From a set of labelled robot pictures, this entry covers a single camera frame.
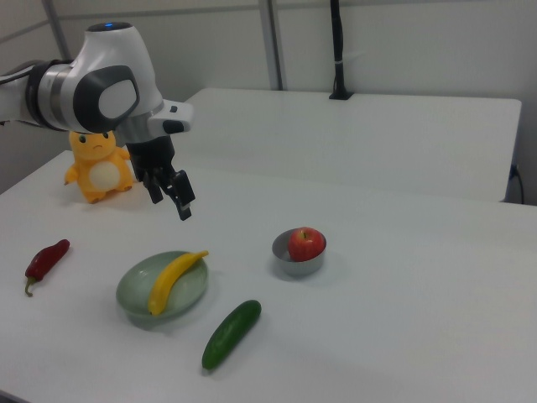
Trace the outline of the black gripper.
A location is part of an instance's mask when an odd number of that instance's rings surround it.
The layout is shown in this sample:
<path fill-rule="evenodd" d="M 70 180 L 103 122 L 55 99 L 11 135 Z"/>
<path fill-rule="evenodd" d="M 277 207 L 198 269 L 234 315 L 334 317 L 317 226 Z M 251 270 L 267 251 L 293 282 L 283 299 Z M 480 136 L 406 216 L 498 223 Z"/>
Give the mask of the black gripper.
<path fill-rule="evenodd" d="M 142 143 L 127 143 L 134 174 L 143 182 L 153 204 L 161 202 L 166 194 L 174 202 L 180 220 L 191 217 L 190 204 L 196 199 L 190 179 L 184 170 L 172 165 L 175 147 L 170 136 L 162 136 Z"/>

